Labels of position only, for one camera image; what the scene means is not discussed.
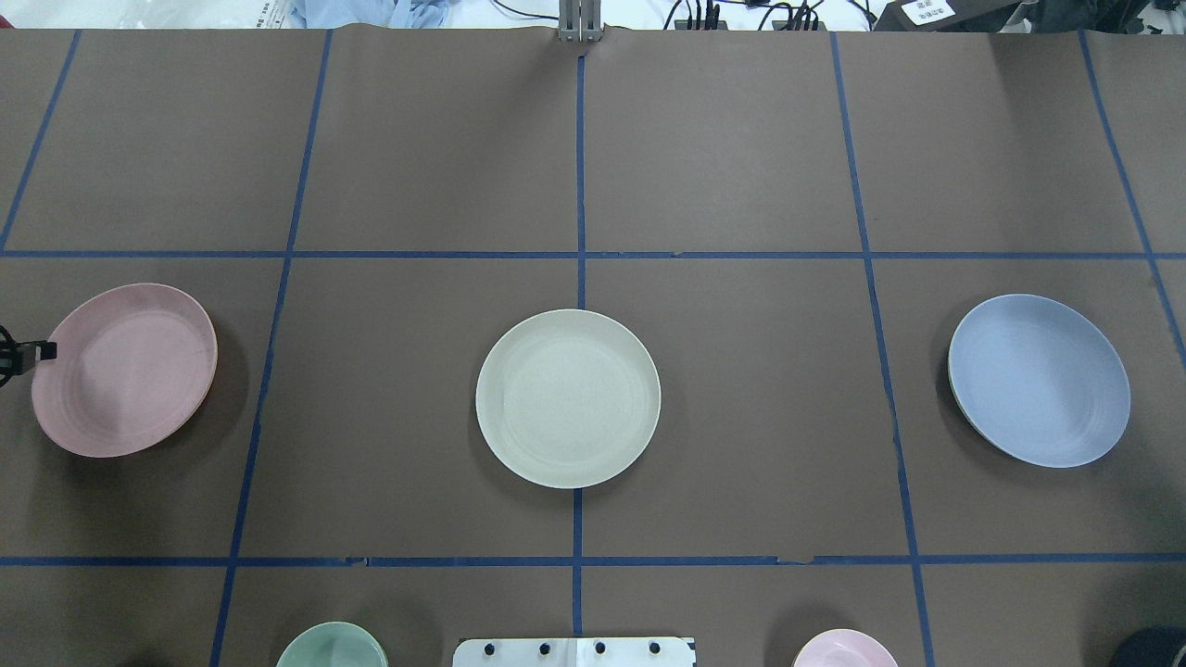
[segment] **green bowl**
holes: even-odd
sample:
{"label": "green bowl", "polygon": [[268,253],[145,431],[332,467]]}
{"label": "green bowl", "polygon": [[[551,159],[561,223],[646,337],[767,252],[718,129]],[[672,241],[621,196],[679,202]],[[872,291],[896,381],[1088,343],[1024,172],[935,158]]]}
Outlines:
{"label": "green bowl", "polygon": [[387,667],[387,655],[366,630],[332,621],[298,635],[276,667]]}

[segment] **metal bracket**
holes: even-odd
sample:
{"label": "metal bracket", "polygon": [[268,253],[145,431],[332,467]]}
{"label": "metal bracket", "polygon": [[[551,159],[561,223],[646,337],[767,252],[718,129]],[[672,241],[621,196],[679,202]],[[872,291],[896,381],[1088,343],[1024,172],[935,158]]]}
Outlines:
{"label": "metal bracket", "polygon": [[601,0],[560,0],[560,40],[600,42]]}
{"label": "metal bracket", "polygon": [[466,640],[453,667],[696,667],[687,637]]}
{"label": "metal bracket", "polygon": [[58,344],[47,341],[18,343],[0,326],[0,387],[4,387],[14,375],[24,375],[37,366],[38,361],[58,357]]}

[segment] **grid line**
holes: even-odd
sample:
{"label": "grid line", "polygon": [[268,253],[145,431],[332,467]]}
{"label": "grid line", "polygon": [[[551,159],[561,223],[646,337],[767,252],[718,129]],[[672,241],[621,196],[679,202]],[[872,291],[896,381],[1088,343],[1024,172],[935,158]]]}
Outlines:
{"label": "grid line", "polygon": [[[0,250],[12,259],[442,259],[442,260],[863,260],[857,250]],[[1053,260],[1166,261],[1186,253],[1032,253],[871,250],[878,261],[894,260]],[[578,282],[581,273],[578,269]]]}
{"label": "grid line", "polygon": [[890,374],[890,356],[886,351],[885,331],[881,326],[881,305],[878,303],[876,277],[873,273],[873,253],[869,233],[865,224],[865,202],[861,198],[861,180],[856,169],[856,148],[853,145],[853,126],[848,116],[848,97],[844,94],[844,70],[840,59],[840,42],[836,33],[828,33],[831,42],[831,62],[836,74],[836,96],[840,102],[840,120],[844,129],[844,151],[848,157],[848,173],[853,182],[853,203],[856,209],[856,227],[861,236],[861,253],[865,262],[865,280],[868,284],[869,307],[873,311],[873,330],[878,341],[878,357],[881,364],[881,383],[890,404],[890,420],[893,425],[894,453],[898,457],[898,493],[901,497],[903,523],[906,529],[906,546],[910,550],[911,574],[914,580],[914,604],[918,609],[918,627],[923,640],[923,656],[926,667],[935,667],[935,649],[931,642],[931,623],[926,611],[926,590],[923,586],[923,567],[918,561],[918,539],[914,534],[914,513],[910,502],[910,481],[906,477],[906,455],[901,449],[901,430],[898,424],[898,406],[893,395],[893,377]]}
{"label": "grid line", "polygon": [[1161,309],[1166,313],[1166,319],[1169,320],[1169,331],[1173,333],[1174,345],[1178,348],[1178,361],[1186,369],[1186,345],[1182,344],[1182,335],[1178,329],[1178,318],[1174,317],[1174,309],[1169,304],[1166,285],[1161,280],[1161,269],[1158,268],[1158,260],[1153,254],[1153,244],[1149,242],[1149,233],[1144,228],[1144,220],[1141,218],[1141,208],[1136,205],[1136,197],[1133,195],[1133,184],[1128,179],[1124,160],[1120,157],[1120,147],[1116,145],[1111,122],[1108,121],[1108,109],[1104,108],[1104,100],[1099,94],[1099,82],[1096,81],[1096,68],[1091,62],[1091,49],[1088,46],[1088,33],[1083,30],[1079,30],[1079,49],[1083,51],[1083,64],[1088,68],[1088,82],[1091,84],[1091,96],[1096,102],[1096,110],[1099,112],[1099,125],[1103,126],[1108,148],[1111,151],[1112,161],[1116,163],[1116,173],[1120,176],[1121,186],[1124,189],[1124,199],[1128,202],[1128,210],[1133,214],[1136,234],[1141,237],[1141,247],[1144,248],[1144,258],[1149,262],[1149,272],[1153,273],[1153,282],[1158,288]]}
{"label": "grid line", "polygon": [[[585,55],[576,62],[576,252],[438,252],[438,250],[296,250],[295,240],[300,222],[305,185],[314,144],[315,127],[321,94],[326,77],[333,31],[327,31],[323,45],[320,71],[310,119],[305,153],[300,171],[300,180],[293,215],[289,225],[287,246],[283,250],[7,250],[5,244],[18,215],[20,201],[32,173],[40,145],[47,132],[55,107],[64,87],[66,75],[75,57],[82,31],[75,31],[70,49],[59,72],[50,103],[43,116],[42,125],[34,139],[26,161],[20,183],[8,211],[2,230],[0,230],[0,258],[13,259],[109,259],[109,258],[171,258],[171,259],[283,259],[276,304],[273,311],[272,330],[261,379],[260,394],[256,402],[251,440],[244,465],[244,478],[241,487],[240,503],[236,512],[235,531],[230,553],[227,558],[218,557],[0,557],[0,567],[224,567],[223,597],[219,606],[218,624],[211,647],[211,667],[217,667],[221,659],[222,640],[225,634],[229,605],[234,590],[235,571],[238,567],[388,567],[388,568],[431,568],[431,567],[570,567],[573,574],[573,633],[582,634],[581,595],[582,567],[844,567],[844,566],[911,566],[919,624],[924,643],[927,667],[935,667],[933,648],[926,611],[925,591],[923,586],[922,566],[924,565],[1012,565],[1012,564],[1159,564],[1186,563],[1186,553],[1001,553],[1001,554],[923,554],[918,551],[917,536],[911,510],[906,462],[901,446],[900,428],[893,395],[893,383],[890,373],[885,335],[881,324],[880,305],[876,296],[874,260],[1107,260],[1148,262],[1153,274],[1159,299],[1168,318],[1180,362],[1186,368],[1186,347],[1179,330],[1177,318],[1169,304],[1162,282],[1158,261],[1186,260],[1186,253],[1155,253],[1149,241],[1140,214],[1133,189],[1111,131],[1104,102],[1099,93],[1092,65],[1090,49],[1085,33],[1079,31],[1079,44],[1088,70],[1091,93],[1099,114],[1104,136],[1111,151],[1118,177],[1121,179],[1129,210],[1134,218],[1143,252],[1141,253],[1007,253],[1007,252],[874,252],[871,248],[865,221],[863,202],[856,169],[855,147],[852,135],[850,119],[843,83],[843,71],[840,46],[835,33],[830,34],[831,55],[837,85],[841,120],[843,125],[846,151],[852,179],[854,205],[861,237],[860,252],[588,252],[585,229]],[[662,259],[737,259],[737,260],[860,260],[865,265],[869,305],[878,339],[878,352],[881,363],[882,382],[891,411],[893,439],[898,458],[899,491],[903,502],[904,525],[906,531],[908,554],[869,554],[869,555],[821,555],[810,561],[785,561],[773,555],[715,555],[715,557],[586,557],[584,555],[584,496],[581,489],[573,491],[573,553],[570,557],[261,557],[241,558],[238,555],[243,523],[254,474],[255,456],[261,433],[261,415],[268,392],[270,369],[274,361],[276,331],[283,309],[288,275],[294,259],[525,259],[575,260],[578,269],[578,307],[586,305],[586,268],[588,260],[662,260]]]}
{"label": "grid line", "polygon": [[263,373],[260,380],[260,394],[255,402],[255,419],[251,425],[251,440],[247,447],[247,463],[243,465],[243,483],[240,487],[238,508],[235,513],[235,529],[231,533],[230,555],[227,563],[227,576],[223,582],[222,602],[218,605],[218,621],[210,647],[210,667],[218,667],[222,659],[222,642],[227,633],[227,618],[230,615],[230,601],[235,590],[236,560],[243,539],[243,523],[247,519],[247,506],[251,495],[251,479],[255,474],[255,457],[260,449],[260,433],[263,428],[263,405],[268,398],[268,383],[272,379],[272,367],[275,361],[276,332],[280,329],[280,316],[285,309],[285,296],[288,291],[288,277],[293,263],[293,248],[296,244],[296,233],[300,227],[301,207],[305,199],[305,185],[308,180],[308,167],[313,158],[313,141],[317,138],[317,119],[321,107],[321,93],[325,89],[325,74],[330,64],[330,47],[333,44],[333,30],[325,32],[321,46],[321,65],[317,75],[317,89],[313,93],[312,110],[308,119],[308,134],[305,138],[305,153],[301,157],[300,177],[296,182],[296,197],[293,202],[293,216],[288,225],[288,244],[285,249],[285,265],[280,271],[280,285],[276,288],[276,305],[272,311],[272,330],[268,333],[268,350],[263,357]]}
{"label": "grid line", "polygon": [[[576,57],[576,307],[585,310],[585,56]],[[573,636],[585,634],[581,559],[585,555],[585,490],[573,489]]]}
{"label": "grid line", "polygon": [[70,39],[70,49],[66,50],[65,61],[62,62],[62,71],[58,72],[58,81],[53,84],[53,93],[50,95],[50,103],[45,106],[45,114],[42,116],[42,125],[37,128],[33,138],[33,146],[28,150],[28,159],[25,160],[25,169],[20,172],[20,182],[17,183],[17,191],[12,196],[12,205],[8,207],[8,217],[5,218],[4,229],[0,229],[0,250],[8,243],[8,235],[12,234],[12,225],[17,222],[17,211],[20,210],[20,201],[25,197],[25,188],[28,185],[28,177],[33,173],[33,165],[37,164],[37,154],[42,152],[42,141],[50,129],[50,120],[53,117],[53,109],[58,106],[58,97],[66,84],[66,75],[70,74],[70,65],[74,63],[75,52],[78,51],[78,40],[82,31],[76,30]]}
{"label": "grid line", "polygon": [[[227,567],[229,557],[5,555],[0,567]],[[461,555],[461,557],[240,557],[235,567],[862,567],[894,565],[1186,564],[1186,552],[933,553],[818,555],[806,561],[777,555]]]}

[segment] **fabric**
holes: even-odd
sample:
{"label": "fabric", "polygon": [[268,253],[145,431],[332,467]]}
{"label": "fabric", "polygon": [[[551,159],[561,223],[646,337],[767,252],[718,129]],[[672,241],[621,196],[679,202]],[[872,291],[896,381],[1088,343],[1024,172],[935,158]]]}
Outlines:
{"label": "fabric", "polygon": [[440,27],[448,0],[293,0],[296,27],[340,27],[371,24],[387,27]]}

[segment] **pink bowl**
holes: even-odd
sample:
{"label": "pink bowl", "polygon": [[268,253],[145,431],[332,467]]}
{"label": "pink bowl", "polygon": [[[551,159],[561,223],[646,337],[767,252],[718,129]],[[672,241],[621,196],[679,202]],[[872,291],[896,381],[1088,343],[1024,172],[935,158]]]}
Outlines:
{"label": "pink bowl", "polygon": [[803,646],[792,667],[898,667],[878,640],[856,630],[820,633]]}
{"label": "pink bowl", "polygon": [[81,456],[151,447],[181,427],[215,377],[218,342],[193,297],[140,282],[103,292],[53,330],[58,358],[37,366],[42,430]]}

